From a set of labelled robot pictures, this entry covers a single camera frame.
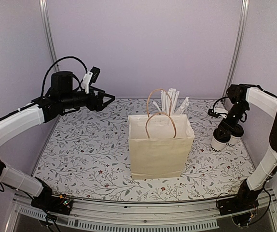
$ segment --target patterned table surface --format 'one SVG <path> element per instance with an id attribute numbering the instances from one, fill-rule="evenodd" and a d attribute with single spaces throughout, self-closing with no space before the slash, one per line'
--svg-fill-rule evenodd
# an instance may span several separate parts
<path id="1" fill-rule="evenodd" d="M 127 116 L 146 113 L 143 99 L 118 99 L 102 112 L 82 108 L 61 117 L 34 175 L 54 193 L 112 201 L 184 201 L 236 193 L 254 169 L 241 142 L 219 153 L 210 150 L 221 120 L 207 115 L 213 103 L 191 100 L 185 111 L 195 140 L 179 178 L 131 178 Z"/>

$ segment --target vertical metal strip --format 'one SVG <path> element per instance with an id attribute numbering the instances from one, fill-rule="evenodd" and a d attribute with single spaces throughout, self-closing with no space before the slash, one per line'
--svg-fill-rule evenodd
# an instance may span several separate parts
<path id="1" fill-rule="evenodd" d="M 237 60 L 239 56 L 239 51 L 241 48 L 241 42 L 244 37 L 244 31 L 246 28 L 246 21 L 247 21 L 247 14 L 248 14 L 248 7 L 249 7 L 249 0 L 243 0 L 241 4 L 241 12 L 240 12 L 240 19 L 239 19 L 239 27 L 237 33 L 237 39 L 235 43 L 234 53 L 231 61 L 230 70 L 226 79 L 225 87 L 222 93 L 222 96 L 226 96 L 226 90 L 231 85 L 237 65 Z"/>
<path id="2" fill-rule="evenodd" d="M 54 63 L 57 60 L 57 57 L 56 57 L 55 47 L 53 43 L 53 37 L 52 37 L 51 26 L 50 26 L 50 21 L 48 17 L 46 0 L 39 0 L 39 3 L 40 3 L 40 11 L 41 11 L 41 17 L 42 17 L 47 46 L 51 56 L 52 63 Z M 54 71 L 55 72 L 59 71 L 58 65 L 54 66 Z"/>

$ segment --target floral pattern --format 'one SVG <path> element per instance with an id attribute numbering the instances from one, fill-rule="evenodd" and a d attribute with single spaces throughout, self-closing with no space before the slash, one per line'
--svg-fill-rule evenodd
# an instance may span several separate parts
<path id="1" fill-rule="evenodd" d="M 118 99 L 102 112 L 82 108 L 62 116 L 34 175 L 54 193 L 112 201 L 184 201 L 236 193 L 254 169 L 241 142 L 211 151 L 212 133 L 221 120 L 207 115 L 213 103 L 191 100 L 185 111 L 195 140 L 179 178 L 131 178 L 127 117 L 146 113 L 143 99 Z"/>

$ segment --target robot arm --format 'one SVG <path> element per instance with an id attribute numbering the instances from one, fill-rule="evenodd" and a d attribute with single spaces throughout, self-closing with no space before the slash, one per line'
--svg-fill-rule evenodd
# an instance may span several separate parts
<path id="1" fill-rule="evenodd" d="M 87 107 L 89 110 L 96 111 L 103 110 L 115 100 L 115 97 L 90 86 L 96 81 L 99 73 L 100 69 L 94 67 L 91 72 L 85 75 L 89 76 L 87 83 L 85 80 L 82 82 L 88 90 L 84 89 L 83 91 L 77 91 L 78 88 L 73 90 L 72 81 L 76 76 L 72 72 L 54 73 L 51 78 L 51 87 L 45 96 L 32 100 L 25 107 L 0 119 L 0 147 L 20 133 L 46 123 L 58 115 L 78 111 L 80 107 Z M 109 98 L 109 100 L 104 102 L 104 97 Z M 52 189 L 43 181 L 26 175 L 20 170 L 6 165 L 1 160 L 0 183 L 27 193 L 34 199 L 31 203 L 34 207 L 62 214 L 70 213 L 72 205 L 69 198 L 63 196 L 63 202 L 60 203 L 60 198 L 52 196 Z"/>
<path id="2" fill-rule="evenodd" d="M 259 166 L 249 178 L 242 182 L 233 202 L 219 201 L 218 206 L 222 214 L 247 210 L 257 205 L 257 197 L 262 192 L 265 183 L 277 172 L 277 96 L 263 90 L 260 86 L 244 84 L 231 85 L 227 90 L 227 95 L 233 106 L 214 131 L 211 144 L 213 150 L 220 151 L 226 143 L 229 143 L 232 139 L 231 135 L 241 127 L 238 122 L 245 111 L 249 110 L 249 103 L 269 114 L 274 119 L 274 123 L 267 152 Z M 208 114 L 217 116 L 217 113 L 211 110 Z"/>

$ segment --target white wall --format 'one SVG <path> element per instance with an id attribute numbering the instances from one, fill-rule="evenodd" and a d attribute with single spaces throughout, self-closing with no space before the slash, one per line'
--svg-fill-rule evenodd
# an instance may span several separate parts
<path id="1" fill-rule="evenodd" d="M 50 65 L 39 1 L 0 1 L 0 117 L 40 95 Z M 9 141 L 0 149 L 1 159 L 30 174 L 51 126 L 43 124 Z M 0 232 L 13 195 L 8 188 L 0 192 Z"/>
<path id="2" fill-rule="evenodd" d="M 147 97 L 175 87 L 181 96 L 218 98 L 223 92 L 241 0 L 50 0 L 58 57 L 99 67 L 95 84 L 117 97 Z M 83 68 L 60 63 L 77 76 Z"/>
<path id="3" fill-rule="evenodd" d="M 234 83 L 259 84 L 277 95 L 277 1 L 250 1 Z M 255 165 L 268 146 L 272 119 L 250 106 L 244 142 Z M 272 188 L 277 198 L 277 175 Z"/>

